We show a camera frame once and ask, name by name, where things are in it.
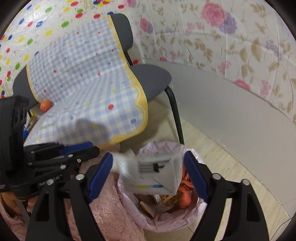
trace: metal screw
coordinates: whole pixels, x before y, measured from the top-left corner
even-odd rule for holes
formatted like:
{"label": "metal screw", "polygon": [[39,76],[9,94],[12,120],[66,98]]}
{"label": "metal screw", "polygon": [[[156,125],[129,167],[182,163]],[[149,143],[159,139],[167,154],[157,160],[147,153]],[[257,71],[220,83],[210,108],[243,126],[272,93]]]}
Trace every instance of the metal screw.
{"label": "metal screw", "polygon": [[246,186],[250,185],[250,181],[248,179],[242,180],[242,183]]}
{"label": "metal screw", "polygon": [[220,180],[221,179],[221,175],[218,173],[214,173],[212,176],[215,180]]}
{"label": "metal screw", "polygon": [[54,183],[54,180],[52,180],[52,179],[49,179],[49,180],[47,180],[47,182],[46,182],[46,184],[47,184],[48,186],[52,185],[53,183]]}
{"label": "metal screw", "polygon": [[83,175],[83,174],[78,174],[78,175],[76,176],[76,179],[77,179],[78,181],[82,180],[83,178],[84,178],[84,175]]}

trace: checkered cloth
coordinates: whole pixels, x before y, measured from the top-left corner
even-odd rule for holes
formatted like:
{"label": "checkered cloth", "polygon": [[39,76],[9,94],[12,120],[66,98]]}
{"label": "checkered cloth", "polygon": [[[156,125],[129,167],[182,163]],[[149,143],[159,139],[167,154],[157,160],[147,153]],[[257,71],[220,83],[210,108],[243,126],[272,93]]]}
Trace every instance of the checkered cloth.
{"label": "checkered cloth", "polygon": [[37,122],[25,145],[91,141],[102,147],[144,129],[145,94],[135,88],[138,80],[110,21],[108,16],[68,33],[27,66],[36,99],[49,99],[54,106]]}

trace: gray chair seat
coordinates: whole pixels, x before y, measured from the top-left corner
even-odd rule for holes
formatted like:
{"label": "gray chair seat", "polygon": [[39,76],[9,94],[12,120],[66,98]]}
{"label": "gray chair seat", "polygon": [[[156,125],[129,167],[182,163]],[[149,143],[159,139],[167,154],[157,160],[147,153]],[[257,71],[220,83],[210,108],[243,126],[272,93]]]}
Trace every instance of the gray chair seat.
{"label": "gray chair seat", "polygon": [[147,102],[154,100],[172,80],[168,71],[155,65],[138,64],[131,66],[131,70],[140,82]]}

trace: polka dot tablecloth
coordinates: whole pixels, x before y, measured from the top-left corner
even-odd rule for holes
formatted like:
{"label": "polka dot tablecloth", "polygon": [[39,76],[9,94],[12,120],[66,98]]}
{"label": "polka dot tablecloth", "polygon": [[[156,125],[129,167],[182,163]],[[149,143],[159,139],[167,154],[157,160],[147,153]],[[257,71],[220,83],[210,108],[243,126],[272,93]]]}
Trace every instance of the polka dot tablecloth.
{"label": "polka dot tablecloth", "polygon": [[106,15],[117,12],[129,15],[128,9],[126,0],[30,1],[13,19],[0,40],[1,98],[13,94],[16,76],[50,43]]}
{"label": "polka dot tablecloth", "polygon": [[27,75],[35,98],[49,99],[54,106],[25,145],[91,141],[105,148],[147,125],[144,91],[125,60],[110,16],[92,20],[45,47],[27,65]]}

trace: pink towel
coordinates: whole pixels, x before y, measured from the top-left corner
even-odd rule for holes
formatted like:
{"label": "pink towel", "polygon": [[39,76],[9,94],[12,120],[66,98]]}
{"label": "pink towel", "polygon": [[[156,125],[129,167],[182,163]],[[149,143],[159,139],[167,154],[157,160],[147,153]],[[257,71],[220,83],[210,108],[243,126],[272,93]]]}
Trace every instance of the pink towel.
{"label": "pink towel", "polygon": [[[119,144],[104,150],[98,158],[94,158],[80,167],[80,173],[85,173],[91,165],[99,163],[106,152],[118,152]],[[67,218],[73,239],[80,241],[78,229],[70,204],[65,200]],[[109,174],[100,196],[90,204],[91,211],[106,241],[145,241],[143,229],[139,228],[126,213],[117,193],[117,177]],[[8,226],[20,241],[25,240],[27,228],[21,216],[10,217],[3,207],[0,199],[0,212]]]}

